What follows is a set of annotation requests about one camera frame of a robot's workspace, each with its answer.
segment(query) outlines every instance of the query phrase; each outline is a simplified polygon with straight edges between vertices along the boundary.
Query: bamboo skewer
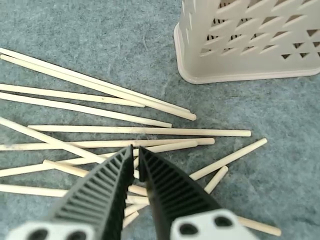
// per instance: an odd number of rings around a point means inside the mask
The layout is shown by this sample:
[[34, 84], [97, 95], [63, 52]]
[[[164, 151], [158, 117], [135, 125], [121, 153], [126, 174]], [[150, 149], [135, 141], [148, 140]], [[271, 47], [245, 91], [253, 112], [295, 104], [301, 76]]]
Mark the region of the bamboo skewer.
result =
[[[163, 153], [163, 152], [168, 152], [168, 151], [173, 151], [173, 150], [194, 148], [197, 146], [198, 146], [197, 141], [186, 141], [186, 142], [178, 142], [178, 143], [172, 143], [172, 144], [166, 144], [166, 145], [160, 145], [160, 146], [151, 146], [151, 147], [147, 147], [146, 149], [148, 149], [154, 153]], [[116, 152], [101, 154], [99, 156], [103, 157], [103, 158], [109, 158], [109, 157], [112, 157], [114, 154], [116, 154]], [[139, 149], [134, 149], [133, 156], [137, 157], [138, 155], [139, 155]], [[73, 159], [68, 159], [68, 160], [60, 160], [58, 162], [63, 163], [63, 164], [72, 165], [72, 166], [94, 163], [94, 161], [87, 159], [87, 158], [83, 158], [83, 157], [73, 158]]]
[[75, 176], [78, 176], [81, 178], [84, 178], [89, 173], [89, 171], [87, 171], [87, 170], [83, 170], [78, 167], [74, 167], [74, 166], [70, 166], [67, 164], [62, 164], [62, 163], [58, 163], [58, 162], [54, 162], [54, 161], [50, 161], [50, 160], [44, 160], [42, 164], [50, 166], [53, 169], [59, 170], [61, 172], [75, 175]]
[[126, 226], [128, 226], [130, 223], [132, 223], [138, 216], [139, 216], [139, 213], [137, 211], [132, 213], [131, 215], [127, 216], [123, 220], [122, 228], [124, 229]]
[[89, 94], [83, 94], [83, 93], [77, 93], [77, 92], [57, 91], [57, 90], [42, 89], [42, 88], [27, 87], [27, 86], [16, 86], [16, 85], [8, 85], [8, 84], [0, 83], [0, 90], [7, 91], [7, 92], [33, 94], [33, 95], [40, 95], [40, 96], [73, 99], [73, 100], [81, 100], [81, 101], [104, 103], [104, 104], [116, 104], [116, 105], [132, 106], [132, 107], [139, 107], [139, 108], [145, 107], [140, 103], [136, 103], [133, 101], [128, 101], [128, 100], [116, 98], [116, 97], [89, 95]]
[[[197, 141], [199, 145], [212, 145], [215, 139], [206, 138], [178, 138], [178, 139], [151, 139], [151, 140], [107, 140], [107, 141], [69, 141], [67, 144], [73, 145], [80, 149], [86, 148], [122, 148], [132, 145], [133, 147], [149, 147], [166, 144], [182, 143], [188, 141]], [[57, 146], [48, 143], [18, 143], [2, 144], [0, 151], [26, 151], [26, 150], [54, 150], [59, 149]]]
[[131, 196], [126, 197], [127, 204], [149, 205], [149, 199], [145, 196]]
[[0, 184], [0, 192], [62, 198], [68, 190]]
[[157, 134], [187, 136], [250, 137], [250, 130], [158, 128], [127, 126], [72, 126], [72, 125], [29, 125], [28, 128], [42, 132], [104, 133], [104, 134]]
[[[196, 147], [197, 145], [198, 143], [195, 141], [187, 141], [187, 142], [172, 143], [172, 144], [166, 144], [166, 145], [160, 145], [160, 146], [151, 146], [151, 147], [147, 147], [146, 149], [154, 153], [162, 153], [162, 152], [185, 149], [185, 148], [193, 148], [193, 147]], [[114, 154], [116, 154], [116, 152], [102, 154], [100, 155], [100, 157], [109, 158]], [[138, 154], [139, 154], [139, 150], [135, 149], [133, 151], [133, 155], [135, 155], [136, 157], [138, 156]], [[75, 159], [56, 161], [56, 163], [75, 166], [75, 165], [92, 163], [92, 161], [88, 159], [84, 160], [83, 158], [75, 158]], [[28, 174], [28, 173], [40, 172], [40, 171], [45, 171], [50, 169], [53, 169], [53, 168], [45, 164], [19, 166], [19, 167], [0, 170], [0, 177], [7, 177], [7, 176], [13, 176], [13, 175], [19, 175], [19, 174]]]
[[134, 212], [137, 212], [143, 208], [145, 208], [148, 205], [144, 205], [144, 204], [134, 204], [131, 206], [128, 206], [124, 209], [124, 216], [128, 217], [129, 215], [133, 214]]
[[251, 153], [252, 151], [256, 150], [257, 148], [263, 146], [264, 144], [266, 144], [268, 141], [266, 138], [263, 138], [259, 141], [256, 141], [253, 144], [250, 144], [194, 173], [192, 173], [190, 175], [190, 178], [192, 178], [193, 180], [198, 180], [200, 178], [203, 178], [204, 176], [222, 168], [223, 166], [243, 157], [244, 155], [247, 155], [248, 153]]
[[[78, 176], [81, 178], [84, 178], [89, 173], [89, 171], [87, 171], [87, 170], [83, 170], [78, 167], [74, 167], [74, 166], [70, 166], [70, 165], [66, 165], [66, 164], [61, 164], [61, 163], [50, 161], [50, 160], [44, 160], [43, 164], [49, 165], [49, 166], [53, 167], [54, 169], [59, 170], [61, 172], [72, 174], [72, 175], [75, 175], [75, 176]], [[145, 196], [145, 197], [147, 196], [147, 190], [141, 186], [131, 185], [128, 187], [128, 191], [133, 194], [138, 194], [138, 195]]]
[[205, 186], [204, 190], [211, 194], [213, 190], [216, 188], [221, 179], [227, 174], [229, 168], [227, 166], [223, 166], [211, 179], [211, 181]]
[[[218, 185], [218, 183], [221, 181], [221, 179], [226, 175], [228, 172], [228, 167], [223, 166], [217, 173], [216, 175], [212, 178], [212, 180], [206, 185], [204, 190], [208, 193], [211, 194], [215, 187]], [[253, 221], [241, 216], [238, 216], [238, 221], [241, 225], [250, 228], [250, 229], [255, 229], [263, 233], [275, 235], [275, 236], [281, 236], [281, 229], [266, 225], [261, 222]]]
[[60, 140], [55, 139], [51, 136], [45, 135], [41, 132], [37, 132], [35, 130], [27, 128], [27, 127], [22, 126], [18, 123], [7, 120], [3, 117], [0, 117], [0, 125], [6, 126], [10, 129], [16, 130], [17, 132], [28, 135], [30, 137], [33, 137], [33, 138], [38, 139], [40, 141], [46, 142], [48, 144], [59, 146], [60, 148], [66, 150], [70, 153], [76, 154], [76, 155], [81, 156], [83, 158], [88, 158], [88, 159], [90, 159], [90, 161], [97, 162], [97, 163], [102, 163], [105, 161], [105, 158], [103, 158], [101, 156], [95, 155], [95, 154], [93, 154], [89, 151], [86, 151], [84, 149], [69, 145], [63, 141], [60, 141]]
[[136, 92], [136, 91], [132, 91], [132, 90], [129, 90], [127, 88], [120, 87], [120, 86], [111, 84], [109, 82], [105, 82], [105, 81], [102, 81], [102, 80], [99, 80], [99, 79], [96, 79], [96, 78], [93, 78], [93, 77], [90, 77], [90, 76], [87, 76], [87, 75], [84, 75], [84, 74], [81, 74], [81, 73], [78, 73], [78, 72], [75, 72], [75, 71], [72, 71], [72, 70], [69, 70], [69, 69], [54, 65], [52, 63], [48, 63], [48, 62], [36, 59], [34, 57], [30, 57], [30, 56], [27, 56], [27, 55], [24, 55], [24, 54], [21, 54], [21, 53], [18, 53], [18, 52], [14, 52], [14, 51], [11, 51], [11, 50], [8, 50], [8, 49], [4, 49], [4, 48], [0, 48], [0, 53], [2, 53], [4, 55], [7, 55], [7, 56], [10, 56], [10, 57], [13, 57], [13, 58], [16, 58], [16, 59], [19, 59], [19, 60], [23, 60], [25, 62], [29, 62], [29, 63], [33, 63], [33, 64], [38, 65], [38, 66], [45, 67], [47, 69], [51, 69], [51, 70], [54, 70], [54, 71], [57, 71], [57, 72], [60, 72], [60, 73], [64, 73], [64, 74], [67, 74], [67, 75], [70, 75], [70, 76], [73, 76], [73, 77], [76, 77], [76, 78], [80, 78], [80, 79], [83, 79], [83, 80], [86, 80], [86, 81], [89, 81], [89, 82], [92, 82], [92, 83], [95, 83], [95, 84], [99, 84], [99, 85], [102, 85], [102, 86], [105, 86], [105, 87], [108, 87], [108, 88], [111, 88], [111, 89], [115, 89], [115, 90], [118, 90], [118, 91], [121, 91], [121, 92], [124, 92], [124, 93], [128, 93], [128, 94], [131, 94], [131, 95], [134, 95], [134, 96], [138, 96], [138, 97], [150, 100], [150, 101], [154, 101], [154, 102], [157, 102], [157, 103], [160, 103], [160, 104], [172, 107], [172, 108], [177, 108], [177, 109], [179, 109], [181, 111], [185, 111], [187, 113], [188, 112], [190, 113], [190, 111], [188, 109], [185, 109], [183, 107], [176, 106], [174, 104], [159, 100], [157, 98], [150, 97], [150, 96], [144, 95], [142, 93], [139, 93], [139, 92]]
[[140, 179], [140, 172], [138, 170], [133, 170], [133, 176], [136, 179]]
[[[68, 190], [35, 186], [0, 184], [0, 192], [62, 198], [66, 195]], [[125, 202], [127, 204], [149, 205], [149, 199], [145, 196], [128, 195]]]
[[167, 122], [157, 121], [157, 120], [148, 119], [148, 118], [139, 117], [139, 116], [128, 115], [128, 114], [115, 112], [115, 111], [107, 111], [107, 110], [89, 107], [89, 106], [82, 106], [82, 105], [77, 105], [77, 104], [72, 104], [67, 102], [61, 102], [61, 101], [52, 101], [52, 100], [46, 100], [41, 98], [35, 98], [35, 97], [19, 96], [19, 95], [4, 93], [4, 92], [0, 92], [0, 99], [19, 102], [19, 103], [25, 103], [25, 104], [46, 106], [46, 107], [51, 107], [56, 109], [71, 110], [75, 112], [92, 114], [92, 115], [102, 116], [102, 117], [111, 118], [111, 119], [124, 120], [124, 121], [138, 123], [138, 124], [145, 124], [145, 125], [158, 126], [158, 127], [164, 127], [164, 128], [172, 127], [172, 124]]
[[250, 229], [254, 229], [266, 234], [271, 234], [271, 235], [275, 235], [280, 237], [282, 234], [281, 229], [274, 227], [274, 226], [270, 226], [258, 221], [254, 221], [254, 220], [250, 220], [241, 216], [238, 216], [238, 221], [241, 225], [250, 228]]
[[185, 119], [192, 120], [192, 121], [197, 119], [197, 116], [195, 114], [190, 113], [190, 112], [186, 112], [184, 110], [177, 109], [176, 107], [170, 107], [167, 105], [163, 105], [161, 103], [158, 103], [158, 102], [155, 102], [152, 100], [148, 100], [148, 99], [145, 99], [145, 98], [142, 98], [139, 96], [131, 95], [131, 94], [123, 92], [123, 91], [119, 91], [119, 90], [112, 89], [112, 88], [109, 88], [109, 87], [106, 87], [106, 86], [103, 86], [103, 85], [100, 85], [97, 83], [83, 80], [78, 77], [67, 75], [67, 74], [64, 74], [64, 73], [61, 73], [61, 72], [58, 72], [55, 70], [51, 70], [49, 68], [42, 67], [42, 66], [30, 63], [30, 62], [26, 62], [26, 61], [23, 61], [23, 60], [20, 60], [17, 58], [13, 58], [13, 57], [10, 57], [7, 55], [0, 55], [0, 58], [2, 60], [7, 61], [7, 62], [16, 64], [16, 65], [19, 65], [19, 66], [22, 66], [22, 67], [25, 67], [25, 68], [28, 68], [31, 70], [35, 70], [37, 72], [47, 74], [49, 76], [52, 76], [52, 77], [55, 77], [58, 79], [62, 79], [62, 80], [65, 80], [65, 81], [68, 81], [68, 82], [71, 82], [74, 84], [78, 84], [78, 85], [81, 85], [81, 86], [84, 86], [84, 87], [87, 87], [90, 89], [94, 89], [94, 90], [100, 91], [102, 93], [109, 94], [109, 95], [112, 95], [112, 96], [115, 96], [115, 97], [118, 97], [121, 99], [125, 99], [128, 101], [132, 101], [135, 103], [146, 105], [148, 107], [151, 107], [151, 108], [154, 108], [154, 109], [157, 109], [157, 110], [160, 110], [160, 111], [163, 111], [163, 112], [166, 112], [166, 113], [169, 113], [169, 114], [181, 117], [181, 118], [185, 118]]

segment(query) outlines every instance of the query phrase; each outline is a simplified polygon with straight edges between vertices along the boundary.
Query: carpet fiber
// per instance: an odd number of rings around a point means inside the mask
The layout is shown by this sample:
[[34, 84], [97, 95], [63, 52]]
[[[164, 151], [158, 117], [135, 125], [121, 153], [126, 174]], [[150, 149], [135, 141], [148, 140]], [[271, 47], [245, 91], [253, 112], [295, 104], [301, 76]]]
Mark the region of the carpet fiber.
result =
[[[170, 122], [176, 128], [252, 130], [252, 137], [217, 137], [216, 144], [161, 153], [192, 173], [263, 137], [268, 143], [229, 165], [214, 197], [237, 215], [278, 226], [282, 236], [262, 240], [317, 240], [320, 235], [320, 77], [192, 85], [177, 70], [173, 41], [180, 0], [1, 0], [0, 47], [190, 109], [185, 120], [151, 108], [83, 102], [105, 110]], [[0, 61], [0, 82], [103, 95], [76, 84]], [[0, 116], [22, 125], [137, 126], [70, 110], [0, 100]], [[49, 133], [63, 141], [156, 139], [135, 134]], [[0, 143], [37, 140], [0, 126]], [[95, 149], [107, 153], [115, 149]], [[2, 151], [0, 169], [75, 157], [63, 150]], [[213, 174], [199, 180], [201, 186]], [[0, 184], [69, 189], [77, 178], [56, 170], [0, 178]], [[45, 216], [56, 198], [0, 193], [0, 239]], [[124, 240], [155, 240], [147, 207], [122, 233]]]

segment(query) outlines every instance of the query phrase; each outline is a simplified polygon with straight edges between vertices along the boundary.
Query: plastic basket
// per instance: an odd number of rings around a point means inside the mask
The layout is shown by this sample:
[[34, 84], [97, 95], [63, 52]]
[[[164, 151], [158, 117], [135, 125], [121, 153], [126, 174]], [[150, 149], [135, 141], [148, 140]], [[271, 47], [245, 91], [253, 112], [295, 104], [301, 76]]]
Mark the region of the plastic basket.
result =
[[193, 84], [320, 73], [320, 0], [183, 0], [178, 70]]

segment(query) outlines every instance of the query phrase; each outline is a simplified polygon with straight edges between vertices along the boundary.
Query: ribbed gripper pad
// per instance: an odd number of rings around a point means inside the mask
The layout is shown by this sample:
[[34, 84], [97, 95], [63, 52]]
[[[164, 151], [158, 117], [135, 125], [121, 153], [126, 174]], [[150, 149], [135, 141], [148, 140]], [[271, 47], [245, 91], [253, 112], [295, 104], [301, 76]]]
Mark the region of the ribbed gripper pad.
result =
[[176, 218], [221, 208], [185, 172], [143, 147], [139, 148], [139, 171], [140, 181], [146, 182], [158, 240], [170, 239]]
[[128, 187], [134, 180], [132, 146], [123, 148], [75, 184], [46, 218], [95, 228], [96, 239], [120, 240]]

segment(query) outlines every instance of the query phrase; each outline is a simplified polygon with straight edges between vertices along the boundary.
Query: wooden stick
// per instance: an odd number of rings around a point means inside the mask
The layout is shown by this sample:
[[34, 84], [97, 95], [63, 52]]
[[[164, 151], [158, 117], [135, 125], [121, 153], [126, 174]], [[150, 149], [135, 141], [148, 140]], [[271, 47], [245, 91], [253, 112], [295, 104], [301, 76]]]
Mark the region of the wooden stick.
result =
[[263, 138], [253, 144], [250, 144], [194, 173], [192, 173], [190, 175], [190, 178], [192, 178], [193, 180], [198, 180], [200, 178], [203, 178], [204, 176], [222, 168], [223, 166], [232, 163], [233, 161], [243, 157], [244, 155], [247, 155], [248, 153], [251, 153], [252, 151], [256, 150], [257, 148], [263, 146], [264, 144], [266, 144], [268, 141], [266, 138]]
[[[185, 142], [177, 142], [177, 143], [171, 143], [166, 145], [159, 145], [159, 146], [151, 146], [147, 147], [146, 149], [154, 152], [154, 153], [163, 153], [168, 151], [174, 151], [174, 150], [180, 150], [180, 149], [188, 149], [188, 148], [195, 148], [198, 146], [197, 141], [185, 141]], [[110, 152], [99, 155], [100, 157], [109, 158], [112, 157], [117, 152]], [[139, 149], [133, 150], [133, 156], [137, 157], [139, 155]], [[68, 165], [82, 165], [82, 164], [92, 164], [93, 161], [87, 158], [73, 158], [68, 160], [61, 160], [58, 161], [59, 163], [68, 164]]]
[[[212, 180], [207, 184], [207, 186], [204, 188], [204, 190], [208, 193], [211, 194], [217, 184], [220, 182], [220, 180], [224, 177], [224, 175], [228, 172], [228, 167], [223, 166], [217, 173], [216, 175], [212, 178]], [[281, 230], [277, 227], [266, 225], [264, 223], [260, 223], [257, 221], [253, 221], [241, 216], [238, 216], [238, 221], [241, 225], [258, 230], [263, 233], [275, 235], [275, 236], [281, 236]]]
[[48, 144], [57, 145], [59, 148], [62, 148], [70, 153], [76, 154], [78, 156], [81, 156], [83, 158], [90, 159], [92, 162], [102, 163], [105, 161], [104, 157], [95, 155], [89, 151], [86, 151], [84, 149], [69, 145], [63, 141], [60, 141], [58, 139], [55, 139], [51, 136], [45, 135], [41, 132], [37, 132], [33, 129], [27, 128], [25, 126], [22, 126], [20, 124], [17, 124], [13, 121], [7, 120], [3, 117], [0, 117], [0, 125], [6, 126], [10, 129], [16, 130], [17, 132], [20, 132], [22, 134], [28, 135], [30, 137], [33, 137], [35, 139], [38, 139], [40, 141], [46, 142]]
[[139, 157], [136, 157], [135, 160], [133, 160], [133, 169], [136, 169], [139, 166]]
[[263, 233], [275, 235], [278, 237], [280, 237], [282, 234], [281, 229], [279, 229], [277, 227], [270, 226], [270, 225], [260, 223], [257, 221], [253, 221], [253, 220], [241, 217], [241, 216], [238, 216], [238, 221], [240, 224], [242, 224], [243, 226], [245, 226], [247, 228], [255, 229], [255, 230], [258, 230]]
[[78, 176], [81, 178], [84, 178], [89, 173], [89, 171], [87, 171], [87, 170], [83, 170], [78, 167], [70, 166], [67, 164], [61, 164], [61, 163], [50, 161], [50, 160], [44, 160], [43, 164], [51, 166], [52, 168], [59, 170], [61, 172], [75, 175], [75, 176]]
[[127, 216], [133, 214], [134, 212], [137, 212], [137, 211], [145, 208], [146, 206], [148, 206], [148, 205], [134, 204], [134, 205], [128, 206], [124, 209], [124, 216], [127, 217]]
[[216, 188], [218, 183], [220, 183], [221, 179], [227, 174], [229, 168], [227, 166], [223, 166], [211, 179], [211, 181], [205, 186], [204, 190], [211, 194], [213, 190]]
[[123, 92], [123, 91], [112, 89], [112, 88], [109, 88], [109, 87], [106, 87], [106, 86], [103, 86], [103, 85], [100, 85], [97, 83], [83, 80], [78, 77], [67, 75], [67, 74], [64, 74], [64, 73], [61, 73], [61, 72], [58, 72], [55, 70], [51, 70], [49, 68], [45, 68], [45, 67], [33, 64], [33, 63], [29, 63], [29, 62], [26, 62], [23, 60], [19, 60], [19, 59], [10, 57], [10, 56], [0, 55], [0, 58], [2, 60], [7, 61], [7, 62], [16, 64], [16, 65], [19, 65], [19, 66], [22, 66], [22, 67], [25, 67], [25, 68], [28, 68], [31, 70], [35, 70], [39, 73], [47, 74], [49, 76], [65, 80], [70, 83], [78, 84], [78, 85], [81, 85], [81, 86], [84, 86], [84, 87], [87, 87], [90, 89], [94, 89], [94, 90], [100, 91], [102, 93], [109, 94], [109, 95], [112, 95], [112, 96], [115, 96], [115, 97], [118, 97], [121, 99], [125, 99], [128, 101], [132, 101], [135, 103], [146, 105], [148, 107], [151, 107], [151, 108], [154, 108], [154, 109], [157, 109], [157, 110], [160, 110], [165, 113], [169, 113], [169, 114], [181, 117], [181, 118], [189, 119], [192, 121], [197, 119], [197, 116], [195, 114], [177, 109], [176, 107], [170, 107], [167, 105], [163, 105], [161, 103], [158, 103], [158, 102], [155, 102], [152, 100], [148, 100], [148, 99], [145, 99], [145, 98], [142, 98], [139, 96], [131, 95], [131, 94]]
[[195, 128], [158, 128], [127, 126], [71, 126], [71, 125], [29, 125], [28, 128], [43, 132], [63, 133], [105, 133], [105, 134], [157, 134], [189, 136], [250, 137], [250, 130], [221, 130]]
[[0, 184], [0, 192], [62, 198], [68, 190]]
[[25, 103], [25, 104], [46, 106], [46, 107], [51, 107], [56, 109], [66, 109], [66, 110], [71, 110], [75, 112], [92, 114], [92, 115], [102, 116], [102, 117], [111, 118], [111, 119], [124, 120], [127, 122], [138, 123], [138, 124], [152, 125], [152, 126], [158, 126], [158, 127], [164, 127], [164, 128], [172, 127], [171, 123], [167, 123], [163, 121], [157, 121], [157, 120], [148, 119], [144, 117], [128, 115], [128, 114], [119, 113], [115, 111], [107, 111], [107, 110], [98, 109], [94, 107], [82, 106], [82, 105], [77, 105], [77, 104], [72, 104], [67, 102], [61, 102], [61, 101], [51, 101], [51, 100], [45, 100], [41, 98], [19, 96], [19, 95], [4, 93], [4, 92], [0, 92], [0, 99], [19, 102], [19, 103]]
[[130, 223], [132, 223], [138, 216], [139, 216], [139, 213], [137, 211], [132, 213], [130, 216], [127, 216], [123, 220], [122, 229], [124, 229], [126, 226], [128, 226]]
[[[67, 144], [73, 145], [80, 149], [86, 148], [124, 148], [132, 145], [133, 147], [149, 147], [188, 141], [197, 141], [199, 145], [213, 145], [215, 139], [206, 138], [178, 138], [178, 139], [154, 139], [154, 140], [109, 140], [109, 141], [68, 141]], [[53, 150], [58, 147], [48, 143], [18, 143], [0, 145], [0, 151], [26, 151], [26, 150]]]
[[102, 85], [102, 86], [105, 86], [105, 87], [108, 87], [108, 88], [111, 88], [111, 89], [115, 89], [115, 90], [118, 90], [118, 91], [121, 91], [121, 92], [124, 92], [124, 93], [128, 93], [128, 94], [131, 94], [131, 95], [134, 95], [134, 96], [138, 96], [138, 97], [141, 97], [141, 98], [144, 98], [144, 99], [147, 99], [147, 100], [151, 100], [151, 101], [154, 101], [154, 102], [157, 102], [157, 103], [160, 103], [160, 104], [172, 107], [172, 108], [177, 108], [179, 110], [182, 110], [182, 111], [185, 111], [187, 113], [190, 113], [190, 111], [188, 109], [185, 109], [183, 107], [176, 106], [176, 105], [173, 105], [171, 103], [159, 100], [157, 98], [150, 97], [150, 96], [141, 94], [139, 92], [132, 91], [132, 90], [126, 89], [124, 87], [120, 87], [120, 86], [111, 84], [109, 82], [105, 82], [105, 81], [102, 81], [102, 80], [99, 80], [99, 79], [96, 79], [96, 78], [93, 78], [93, 77], [90, 77], [90, 76], [87, 76], [87, 75], [84, 75], [84, 74], [81, 74], [81, 73], [78, 73], [78, 72], [75, 72], [75, 71], [72, 71], [72, 70], [69, 70], [69, 69], [54, 65], [52, 63], [41, 61], [39, 59], [30, 57], [30, 56], [27, 56], [27, 55], [23, 55], [23, 54], [18, 53], [18, 52], [14, 52], [14, 51], [10, 51], [10, 50], [4, 49], [4, 48], [0, 48], [0, 53], [8, 55], [8, 56], [16, 58], [16, 59], [19, 59], [19, 60], [23, 60], [23, 61], [26, 61], [26, 62], [29, 62], [29, 63], [33, 63], [33, 64], [38, 65], [38, 66], [45, 67], [47, 69], [51, 69], [51, 70], [54, 70], [54, 71], [57, 71], [57, 72], [60, 72], [60, 73], [63, 73], [63, 74], [67, 74], [67, 75], [70, 75], [70, 76], [73, 76], [73, 77], [76, 77], [76, 78], [80, 78], [80, 79], [83, 79], [83, 80], [86, 80], [86, 81], [89, 81], [89, 82], [92, 82], [92, 83], [96, 83], [96, 84], [99, 84], [99, 85]]
[[[147, 147], [146, 149], [154, 153], [162, 153], [162, 152], [173, 151], [173, 150], [178, 150], [183, 148], [192, 148], [192, 147], [196, 147], [196, 145], [197, 144], [194, 141], [190, 141], [190, 142], [180, 143], [179, 145], [177, 145], [177, 143], [172, 143], [172, 144], [161, 145], [161, 146], [151, 146], [151, 147]], [[105, 153], [100, 156], [104, 158], [109, 158], [114, 154], [116, 154], [116, 152]], [[135, 155], [135, 157], [138, 156], [139, 150], [135, 149], [133, 151], [133, 154]], [[76, 165], [92, 163], [92, 162], [88, 160], [85, 161], [83, 158], [75, 158], [75, 159], [56, 161], [56, 163], [76, 166]], [[19, 174], [28, 174], [28, 173], [40, 172], [40, 171], [45, 171], [50, 169], [53, 169], [53, 168], [51, 166], [44, 165], [44, 164], [19, 166], [19, 167], [0, 170], [0, 177], [14, 176]]]
[[128, 191], [133, 194], [138, 194], [144, 197], [148, 196], [147, 189], [142, 186], [131, 185], [128, 187]]
[[127, 204], [149, 205], [149, 199], [145, 196], [128, 195], [125, 202]]
[[133, 176], [135, 179], [140, 179], [140, 172], [138, 170], [133, 170]]
[[[70, 166], [67, 164], [61, 164], [61, 163], [50, 161], [50, 160], [44, 160], [43, 164], [49, 165], [49, 166], [53, 167], [54, 169], [59, 170], [61, 172], [72, 174], [72, 175], [75, 175], [75, 176], [78, 176], [81, 178], [84, 178], [89, 173], [89, 171], [87, 171], [87, 170], [83, 170], [78, 167]], [[131, 185], [128, 187], [128, 191], [133, 194], [138, 194], [138, 195], [145, 196], [145, 197], [148, 196], [147, 190], [141, 186]]]
[[[0, 184], [0, 192], [62, 198], [66, 195], [68, 190], [45, 188], [45, 187], [34, 187], [34, 186]], [[145, 196], [128, 195], [125, 202], [127, 204], [149, 205], [149, 200]]]
[[7, 91], [7, 92], [33, 94], [33, 95], [40, 95], [40, 96], [49, 96], [49, 97], [81, 100], [81, 101], [104, 103], [104, 104], [117, 104], [117, 105], [140, 107], [140, 108], [145, 107], [140, 103], [136, 103], [133, 101], [128, 101], [128, 100], [120, 99], [116, 97], [89, 95], [89, 94], [83, 94], [83, 93], [77, 93], [77, 92], [57, 91], [57, 90], [49, 90], [49, 89], [27, 87], [27, 86], [16, 86], [16, 85], [8, 85], [8, 84], [0, 83], [0, 90]]

